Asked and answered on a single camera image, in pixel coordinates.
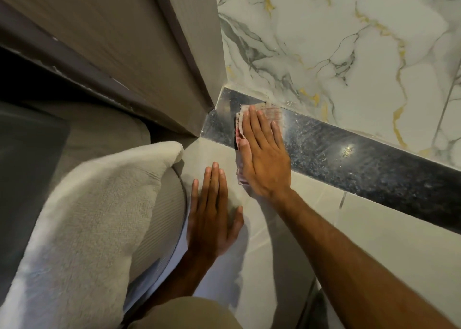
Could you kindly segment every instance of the dark granite strip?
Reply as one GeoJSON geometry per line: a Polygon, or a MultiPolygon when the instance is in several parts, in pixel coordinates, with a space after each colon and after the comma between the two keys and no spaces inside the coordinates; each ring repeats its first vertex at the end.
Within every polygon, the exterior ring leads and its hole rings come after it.
{"type": "MultiPolygon", "coordinates": [[[[261,102],[225,89],[202,137],[235,148],[240,104],[261,102]]],[[[294,171],[461,234],[461,172],[398,148],[283,110],[294,171]]]]}

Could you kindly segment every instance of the towel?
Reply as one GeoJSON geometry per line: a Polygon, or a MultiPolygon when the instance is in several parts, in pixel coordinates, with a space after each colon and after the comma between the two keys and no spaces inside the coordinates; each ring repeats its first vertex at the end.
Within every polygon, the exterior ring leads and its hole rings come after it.
{"type": "Polygon", "coordinates": [[[182,146],[161,142],[78,165],[51,192],[3,306],[0,328],[114,329],[131,256],[182,146]]]}
{"type": "MultiPolygon", "coordinates": [[[[283,121],[282,121],[282,109],[278,106],[272,105],[270,102],[262,102],[254,105],[256,110],[263,111],[266,118],[269,122],[276,121],[279,128],[283,128],[283,121]]],[[[245,138],[243,134],[243,114],[245,111],[248,111],[250,105],[240,105],[240,112],[235,115],[235,142],[237,143],[237,148],[239,148],[239,143],[241,139],[245,138]]],[[[248,185],[248,181],[245,179],[243,175],[243,163],[239,157],[239,163],[237,166],[237,179],[240,185],[248,185]]]]}

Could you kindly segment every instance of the wet surface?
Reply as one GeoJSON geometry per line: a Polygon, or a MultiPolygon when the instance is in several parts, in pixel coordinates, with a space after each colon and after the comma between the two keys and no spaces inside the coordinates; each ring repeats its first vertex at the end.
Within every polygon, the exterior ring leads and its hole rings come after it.
{"type": "MultiPolygon", "coordinates": [[[[259,102],[225,88],[201,136],[235,148],[235,114],[259,102]]],[[[293,111],[283,119],[294,171],[461,233],[460,171],[293,111]]]]}

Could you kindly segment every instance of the hand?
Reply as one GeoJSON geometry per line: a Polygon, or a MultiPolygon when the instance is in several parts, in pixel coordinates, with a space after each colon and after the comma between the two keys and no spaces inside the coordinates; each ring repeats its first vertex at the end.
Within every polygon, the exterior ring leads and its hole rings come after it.
{"type": "Polygon", "coordinates": [[[192,198],[187,224],[188,251],[212,263],[237,239],[244,224],[243,208],[236,210],[231,228],[227,227],[227,181],[224,170],[214,162],[207,167],[199,199],[199,180],[192,183],[192,198]]]}
{"type": "Polygon", "coordinates": [[[291,164],[276,122],[269,122],[262,111],[250,106],[243,114],[243,134],[239,151],[243,175],[251,188],[268,199],[290,190],[291,164]]]}

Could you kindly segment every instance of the red and white rag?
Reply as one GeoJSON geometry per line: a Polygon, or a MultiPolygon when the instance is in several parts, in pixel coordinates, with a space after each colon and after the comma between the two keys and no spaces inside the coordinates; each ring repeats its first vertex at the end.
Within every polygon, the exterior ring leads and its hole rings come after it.
{"type": "MultiPolygon", "coordinates": [[[[268,119],[269,122],[276,121],[279,128],[282,130],[283,122],[282,122],[282,109],[278,106],[272,105],[270,102],[262,102],[254,105],[256,110],[263,111],[264,115],[268,119]]],[[[245,139],[243,134],[243,114],[245,111],[248,111],[250,105],[240,105],[240,112],[235,115],[235,142],[237,143],[237,148],[240,149],[239,143],[241,139],[245,139]]],[[[237,169],[237,179],[240,185],[248,185],[248,181],[243,176],[243,163],[241,158],[239,157],[238,169],[237,169]]]]}

